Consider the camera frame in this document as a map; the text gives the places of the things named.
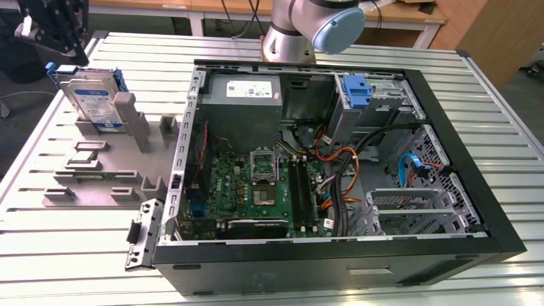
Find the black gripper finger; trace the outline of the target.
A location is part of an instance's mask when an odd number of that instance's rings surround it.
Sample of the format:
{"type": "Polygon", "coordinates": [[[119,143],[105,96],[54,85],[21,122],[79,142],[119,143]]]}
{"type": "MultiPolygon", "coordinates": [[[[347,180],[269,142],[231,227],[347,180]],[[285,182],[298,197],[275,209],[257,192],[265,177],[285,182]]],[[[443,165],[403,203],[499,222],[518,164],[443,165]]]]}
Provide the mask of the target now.
{"type": "Polygon", "coordinates": [[[54,51],[67,57],[77,66],[86,66],[89,63],[81,46],[82,38],[74,36],[70,31],[61,29],[47,29],[39,27],[35,30],[34,42],[49,51],[54,51]]]}

